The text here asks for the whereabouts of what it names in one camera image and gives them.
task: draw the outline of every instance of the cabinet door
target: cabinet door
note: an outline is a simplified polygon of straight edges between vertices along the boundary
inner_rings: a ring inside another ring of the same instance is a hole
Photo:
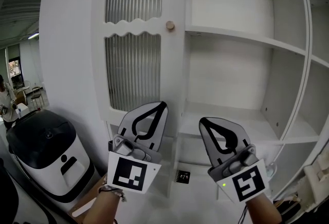
[[[127,111],[165,101],[166,134],[182,112],[184,0],[92,0],[92,63],[101,119],[119,125]]]

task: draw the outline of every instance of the chair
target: chair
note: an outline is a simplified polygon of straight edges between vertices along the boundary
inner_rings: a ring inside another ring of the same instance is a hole
[[[39,107],[39,106],[38,106],[38,102],[36,101],[37,99],[39,99],[40,107],[42,106],[42,104],[41,104],[41,100],[40,100],[40,97],[41,97],[41,99],[42,99],[43,105],[45,105],[45,102],[44,102],[44,100],[43,100],[43,97],[42,97],[41,92],[38,93],[38,94],[35,93],[36,90],[40,90],[40,89],[41,89],[41,88],[40,88],[39,86],[32,88],[32,94],[33,94],[33,96],[31,97],[31,100],[32,100],[32,103],[33,103],[33,107],[34,107],[34,109],[35,109],[35,105],[34,105],[34,101],[33,101],[33,100],[35,100],[35,104],[36,104],[36,106]]]

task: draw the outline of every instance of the person in white shirt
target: person in white shirt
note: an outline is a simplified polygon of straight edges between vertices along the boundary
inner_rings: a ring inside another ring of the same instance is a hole
[[[0,114],[4,120],[7,131],[19,118],[15,111],[16,96],[9,83],[4,83],[4,78],[0,75]]]

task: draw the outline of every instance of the black button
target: black button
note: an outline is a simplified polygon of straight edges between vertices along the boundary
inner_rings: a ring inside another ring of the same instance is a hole
[[[62,155],[61,160],[63,163],[65,163],[67,161],[67,156],[66,155]]]

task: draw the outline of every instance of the black cable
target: black cable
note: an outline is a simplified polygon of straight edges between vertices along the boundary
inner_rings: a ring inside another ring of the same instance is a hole
[[[245,206],[245,208],[243,209],[242,215],[237,224],[242,224],[245,220],[246,215],[247,215],[247,206]]]

